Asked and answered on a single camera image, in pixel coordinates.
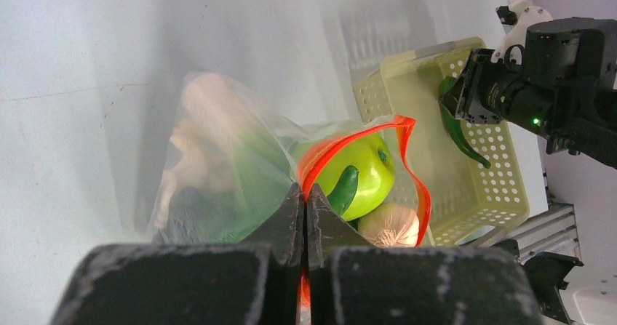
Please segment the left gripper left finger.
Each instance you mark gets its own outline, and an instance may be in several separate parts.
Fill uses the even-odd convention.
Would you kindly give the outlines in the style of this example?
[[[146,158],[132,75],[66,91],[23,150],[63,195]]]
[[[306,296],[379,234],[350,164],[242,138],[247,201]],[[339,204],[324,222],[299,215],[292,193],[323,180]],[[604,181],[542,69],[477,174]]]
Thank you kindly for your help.
[[[293,184],[235,244],[106,244],[76,266],[52,324],[297,324],[305,201]]]

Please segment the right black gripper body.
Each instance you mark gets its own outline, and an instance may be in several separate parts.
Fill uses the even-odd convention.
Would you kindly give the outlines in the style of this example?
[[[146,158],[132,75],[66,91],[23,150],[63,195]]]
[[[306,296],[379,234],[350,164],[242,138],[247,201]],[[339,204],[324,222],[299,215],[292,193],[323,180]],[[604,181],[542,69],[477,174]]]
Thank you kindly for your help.
[[[454,119],[472,124],[508,121],[532,133],[548,133],[554,93],[523,79],[512,64],[490,61],[493,50],[476,48],[439,104]]]

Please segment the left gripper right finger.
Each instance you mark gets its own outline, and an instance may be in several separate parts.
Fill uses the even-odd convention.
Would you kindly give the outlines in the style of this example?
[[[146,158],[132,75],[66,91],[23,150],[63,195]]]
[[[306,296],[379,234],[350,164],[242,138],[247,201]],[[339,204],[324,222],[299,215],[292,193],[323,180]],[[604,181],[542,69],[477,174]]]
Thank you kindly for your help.
[[[331,209],[306,199],[313,324],[540,324],[523,269],[494,247],[379,248]]]

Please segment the green bok choy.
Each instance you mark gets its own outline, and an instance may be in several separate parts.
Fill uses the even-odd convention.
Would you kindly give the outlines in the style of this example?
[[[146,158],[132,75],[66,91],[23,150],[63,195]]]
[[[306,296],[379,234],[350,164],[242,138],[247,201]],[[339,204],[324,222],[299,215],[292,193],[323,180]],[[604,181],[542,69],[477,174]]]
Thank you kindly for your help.
[[[222,132],[221,162],[210,177],[196,223],[196,240],[241,241],[279,207],[294,182],[287,154],[262,123]]]

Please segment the green chili pepper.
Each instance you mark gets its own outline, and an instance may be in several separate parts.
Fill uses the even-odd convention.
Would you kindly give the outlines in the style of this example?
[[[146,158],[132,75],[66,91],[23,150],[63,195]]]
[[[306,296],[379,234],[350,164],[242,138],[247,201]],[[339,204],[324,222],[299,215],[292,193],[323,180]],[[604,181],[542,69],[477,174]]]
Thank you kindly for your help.
[[[443,96],[445,93],[449,91],[451,87],[456,83],[456,78],[452,76],[446,76],[440,83],[438,87],[439,96]],[[470,159],[476,161],[481,164],[484,168],[491,168],[491,163],[481,156],[478,152],[476,152],[473,147],[466,140],[463,130],[461,128],[461,121],[455,119],[447,110],[445,106],[439,104],[440,115],[442,118],[443,126],[446,132],[449,134],[450,139],[455,143],[459,151],[461,151],[464,155],[469,157]]]

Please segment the clear zip top bag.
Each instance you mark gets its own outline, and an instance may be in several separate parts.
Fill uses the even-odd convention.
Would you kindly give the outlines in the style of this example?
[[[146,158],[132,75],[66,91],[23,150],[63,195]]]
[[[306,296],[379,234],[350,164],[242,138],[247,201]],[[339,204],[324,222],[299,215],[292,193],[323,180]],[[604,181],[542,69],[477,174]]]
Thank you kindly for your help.
[[[377,246],[419,246],[431,194],[407,160],[415,120],[386,115],[300,125],[218,73],[183,81],[148,230],[163,242],[235,243],[290,186],[319,187]]]

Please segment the green apple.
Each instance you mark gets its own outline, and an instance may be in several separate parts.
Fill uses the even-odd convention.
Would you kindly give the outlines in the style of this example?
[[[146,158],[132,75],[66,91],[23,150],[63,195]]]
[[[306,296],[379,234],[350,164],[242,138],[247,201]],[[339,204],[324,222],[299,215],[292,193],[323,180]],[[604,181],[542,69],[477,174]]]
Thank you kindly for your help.
[[[354,198],[342,214],[344,220],[352,221],[375,209],[388,196],[395,182],[395,165],[384,139],[376,132],[338,151],[319,173],[316,184],[330,195],[348,166],[359,171]]]

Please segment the white oyster mushroom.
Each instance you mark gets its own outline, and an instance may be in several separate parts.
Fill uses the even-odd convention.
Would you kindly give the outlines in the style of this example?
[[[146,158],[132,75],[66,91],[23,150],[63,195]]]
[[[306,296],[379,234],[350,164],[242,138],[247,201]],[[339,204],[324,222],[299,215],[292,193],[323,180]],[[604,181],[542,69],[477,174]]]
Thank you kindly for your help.
[[[217,73],[195,73],[185,80],[169,138],[170,150],[179,159],[171,159],[162,173],[154,227],[167,224],[172,199],[186,187],[216,194],[235,189],[231,149],[251,116],[241,93],[244,88],[239,81]]]

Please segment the green cucumber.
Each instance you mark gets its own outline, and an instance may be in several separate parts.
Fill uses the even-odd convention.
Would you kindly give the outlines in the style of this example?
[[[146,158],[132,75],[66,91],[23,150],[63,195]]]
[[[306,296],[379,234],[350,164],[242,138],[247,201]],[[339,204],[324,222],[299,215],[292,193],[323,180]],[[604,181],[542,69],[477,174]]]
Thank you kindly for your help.
[[[349,209],[357,193],[359,184],[359,170],[353,166],[347,166],[341,173],[332,192],[327,195],[331,209],[340,216]]]

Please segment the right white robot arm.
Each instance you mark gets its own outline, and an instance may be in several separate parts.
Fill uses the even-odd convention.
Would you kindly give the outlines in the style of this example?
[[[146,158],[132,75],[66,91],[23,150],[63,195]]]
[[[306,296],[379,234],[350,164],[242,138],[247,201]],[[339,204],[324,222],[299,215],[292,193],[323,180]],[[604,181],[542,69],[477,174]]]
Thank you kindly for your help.
[[[439,99],[455,119],[507,121],[549,154],[616,166],[616,21],[571,17],[530,26],[504,53],[476,48]]]

